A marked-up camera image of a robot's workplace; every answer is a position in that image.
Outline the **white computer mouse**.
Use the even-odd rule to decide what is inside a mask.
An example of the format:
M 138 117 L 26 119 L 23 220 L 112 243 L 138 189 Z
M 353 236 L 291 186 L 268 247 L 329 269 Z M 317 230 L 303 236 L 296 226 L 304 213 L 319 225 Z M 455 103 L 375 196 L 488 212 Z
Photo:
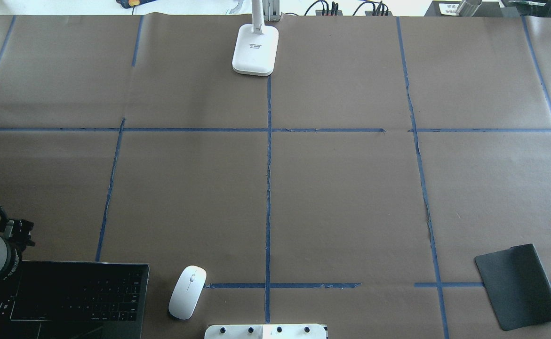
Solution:
M 168 303 L 170 316 L 179 320 L 191 318 L 204 289 L 206 278 L 206 270 L 199 266 L 187 266 L 183 269 Z

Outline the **grey laptop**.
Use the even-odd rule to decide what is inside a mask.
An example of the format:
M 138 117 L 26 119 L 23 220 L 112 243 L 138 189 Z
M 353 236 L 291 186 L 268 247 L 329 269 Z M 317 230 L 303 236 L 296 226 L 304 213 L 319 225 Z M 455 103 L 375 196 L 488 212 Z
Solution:
M 139 339 L 148 264 L 23 262 L 0 284 L 0 339 Z

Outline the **black mouse pad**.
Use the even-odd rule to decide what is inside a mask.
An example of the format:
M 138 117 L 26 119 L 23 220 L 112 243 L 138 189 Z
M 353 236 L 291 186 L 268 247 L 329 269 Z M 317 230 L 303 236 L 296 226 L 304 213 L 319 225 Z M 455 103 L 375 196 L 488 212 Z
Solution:
M 551 283 L 534 244 L 475 256 L 501 330 L 551 322 Z

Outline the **white desk lamp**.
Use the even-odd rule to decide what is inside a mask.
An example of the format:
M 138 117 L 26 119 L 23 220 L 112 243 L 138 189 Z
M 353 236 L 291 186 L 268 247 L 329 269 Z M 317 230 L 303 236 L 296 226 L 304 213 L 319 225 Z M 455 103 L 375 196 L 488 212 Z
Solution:
M 265 15 L 272 14 L 269 0 L 252 1 L 252 23 L 239 28 L 232 68 L 238 74 L 269 76 L 277 57 L 279 31 L 267 25 Z

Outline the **far orange black usb hub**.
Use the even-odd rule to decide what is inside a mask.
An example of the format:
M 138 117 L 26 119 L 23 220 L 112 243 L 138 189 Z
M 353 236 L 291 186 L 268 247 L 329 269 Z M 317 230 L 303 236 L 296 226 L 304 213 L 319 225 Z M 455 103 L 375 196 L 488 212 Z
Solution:
M 340 3 L 335 0 L 315 0 L 303 13 L 304 16 L 342 16 Z

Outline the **orange black usb hub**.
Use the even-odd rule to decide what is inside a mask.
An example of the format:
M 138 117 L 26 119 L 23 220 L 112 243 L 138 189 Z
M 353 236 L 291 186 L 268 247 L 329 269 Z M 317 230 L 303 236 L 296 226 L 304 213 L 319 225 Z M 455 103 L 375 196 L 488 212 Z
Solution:
M 352 16 L 392 16 L 393 13 L 382 0 L 361 0 Z
M 335 0 L 315 0 L 303 13 L 304 16 L 342 16 L 340 3 Z

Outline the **near orange black usb hub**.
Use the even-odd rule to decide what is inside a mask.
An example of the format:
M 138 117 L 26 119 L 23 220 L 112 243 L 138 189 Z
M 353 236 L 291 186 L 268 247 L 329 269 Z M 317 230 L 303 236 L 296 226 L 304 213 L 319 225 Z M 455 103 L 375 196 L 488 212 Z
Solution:
M 361 0 L 352 16 L 392 16 L 393 13 L 382 0 Z

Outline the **black box with label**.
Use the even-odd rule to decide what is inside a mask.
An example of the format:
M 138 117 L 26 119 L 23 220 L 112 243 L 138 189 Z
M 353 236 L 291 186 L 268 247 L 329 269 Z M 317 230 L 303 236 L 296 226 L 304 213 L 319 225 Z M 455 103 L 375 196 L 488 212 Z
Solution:
M 460 0 L 433 0 L 424 13 L 424 17 L 458 16 L 456 10 L 459 5 Z M 499 2 L 484 1 L 472 17 L 503 17 L 503 13 Z

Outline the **silver metal cup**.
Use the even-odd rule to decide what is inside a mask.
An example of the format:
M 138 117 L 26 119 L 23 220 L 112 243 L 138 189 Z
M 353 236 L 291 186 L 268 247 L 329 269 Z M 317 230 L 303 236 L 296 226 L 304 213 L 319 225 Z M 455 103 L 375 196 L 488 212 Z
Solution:
M 461 0 L 455 13 L 462 17 L 473 17 L 481 4 L 482 0 Z

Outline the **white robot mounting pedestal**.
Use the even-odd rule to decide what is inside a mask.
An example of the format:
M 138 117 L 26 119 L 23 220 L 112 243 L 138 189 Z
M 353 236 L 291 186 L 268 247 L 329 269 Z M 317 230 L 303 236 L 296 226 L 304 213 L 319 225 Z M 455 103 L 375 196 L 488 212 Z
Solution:
M 211 325 L 205 339 L 327 339 L 327 326 L 318 323 Z

